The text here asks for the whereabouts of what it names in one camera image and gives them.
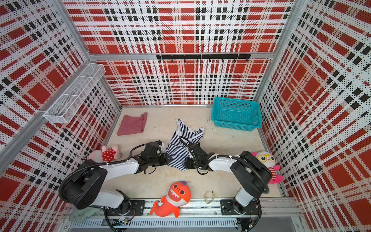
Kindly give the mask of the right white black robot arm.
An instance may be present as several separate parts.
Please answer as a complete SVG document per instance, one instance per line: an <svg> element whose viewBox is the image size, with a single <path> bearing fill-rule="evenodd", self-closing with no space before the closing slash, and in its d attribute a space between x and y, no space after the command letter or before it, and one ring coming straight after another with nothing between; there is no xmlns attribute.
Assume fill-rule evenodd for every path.
<svg viewBox="0 0 371 232"><path fill-rule="evenodd" d="M187 169L196 169L200 175L211 171L224 171L234 174L241 188L233 197L228 210L236 214L245 215L249 207L256 206L261 212L259 198L268 194L268 187L273 174L251 152L243 151L239 155L207 154L200 143L193 143L184 136L179 137L180 142L189 153L186 158Z"/></svg>

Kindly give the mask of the striped black white tank top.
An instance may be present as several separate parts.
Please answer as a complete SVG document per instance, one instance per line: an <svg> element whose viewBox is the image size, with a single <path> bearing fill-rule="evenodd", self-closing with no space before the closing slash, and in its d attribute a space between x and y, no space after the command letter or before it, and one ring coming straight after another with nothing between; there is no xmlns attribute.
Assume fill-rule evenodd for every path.
<svg viewBox="0 0 371 232"><path fill-rule="evenodd" d="M170 159L168 166L185 171L185 162L190 155L186 146L181 142L180 136L188 139L191 143L198 143L203 139L205 128L192 130L182 119L177 119L176 124L177 129L166 147L165 154Z"/></svg>

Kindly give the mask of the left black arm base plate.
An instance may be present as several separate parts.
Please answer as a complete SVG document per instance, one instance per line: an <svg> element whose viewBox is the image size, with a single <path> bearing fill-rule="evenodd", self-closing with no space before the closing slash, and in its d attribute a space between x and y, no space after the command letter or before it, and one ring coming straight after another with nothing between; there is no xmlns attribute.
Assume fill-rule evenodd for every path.
<svg viewBox="0 0 371 232"><path fill-rule="evenodd" d="M118 208L106 207L108 216L142 216L145 209L145 200L123 201Z"/></svg>

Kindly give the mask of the maroon tank top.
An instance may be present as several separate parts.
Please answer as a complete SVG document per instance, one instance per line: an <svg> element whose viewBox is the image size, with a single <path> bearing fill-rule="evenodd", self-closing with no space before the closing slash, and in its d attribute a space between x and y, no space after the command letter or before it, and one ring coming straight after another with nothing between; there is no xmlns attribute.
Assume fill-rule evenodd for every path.
<svg viewBox="0 0 371 232"><path fill-rule="evenodd" d="M124 115L120 127L118 129L117 135L132 135L142 133L145 130L147 122L148 113L143 113L139 117L132 117L129 115Z"/></svg>

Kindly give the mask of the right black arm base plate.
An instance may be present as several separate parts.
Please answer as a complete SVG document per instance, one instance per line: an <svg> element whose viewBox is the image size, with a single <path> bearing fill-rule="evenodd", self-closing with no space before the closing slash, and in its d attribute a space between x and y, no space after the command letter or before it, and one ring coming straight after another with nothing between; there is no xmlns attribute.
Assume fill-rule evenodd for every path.
<svg viewBox="0 0 371 232"><path fill-rule="evenodd" d="M260 207L257 201L251 201L247 206L242 206L235 199L220 201L222 215L258 215Z"/></svg>

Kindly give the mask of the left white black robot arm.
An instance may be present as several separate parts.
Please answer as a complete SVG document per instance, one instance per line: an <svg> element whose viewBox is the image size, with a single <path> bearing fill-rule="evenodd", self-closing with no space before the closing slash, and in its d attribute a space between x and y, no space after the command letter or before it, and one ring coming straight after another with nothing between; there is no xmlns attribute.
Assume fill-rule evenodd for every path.
<svg viewBox="0 0 371 232"><path fill-rule="evenodd" d="M61 182L59 197L78 210L102 207L104 210L113 209L118 214L127 214L135 209L130 198L118 189L104 189L104 182L139 174L148 167L156 168L169 162L168 155L165 154L165 143L161 141L136 146L124 160L95 162L87 159Z"/></svg>

